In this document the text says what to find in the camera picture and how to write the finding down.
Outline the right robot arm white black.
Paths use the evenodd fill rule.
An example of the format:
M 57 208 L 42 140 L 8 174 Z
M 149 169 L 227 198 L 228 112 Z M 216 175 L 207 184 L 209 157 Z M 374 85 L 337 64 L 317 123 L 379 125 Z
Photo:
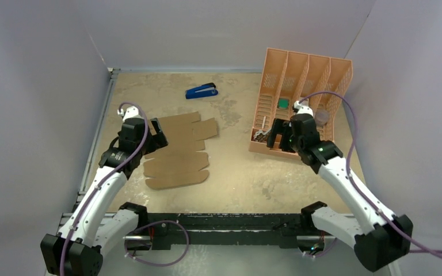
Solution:
M 301 210 L 300 226 L 305 233 L 320 230 L 333 235 L 353 248 L 359 262 L 371 272 L 410 252 L 410 242 L 403 234 L 412 235 L 412 221 L 406 215 L 396 216 L 353 176 L 341 150 L 332 141 L 321 140 L 312 115 L 302 113 L 290 120 L 274 119 L 267 139 L 269 148 L 278 135 L 279 148 L 297 153 L 337 192 L 353 214 L 353 218 L 348 218 L 323 202 L 315 202 Z

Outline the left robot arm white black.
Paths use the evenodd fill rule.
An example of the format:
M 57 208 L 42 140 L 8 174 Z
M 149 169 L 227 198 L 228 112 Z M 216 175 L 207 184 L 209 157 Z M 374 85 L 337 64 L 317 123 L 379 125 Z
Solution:
M 46 234 L 40 249 L 52 275 L 98 275 L 105 257 L 128 233 L 148 230 L 146 208 L 125 203 L 115 218 L 102 224 L 106 211 L 141 158 L 168 145 L 157 118 L 125 118 L 102 154 L 93 183 L 69 220 L 54 235 Z

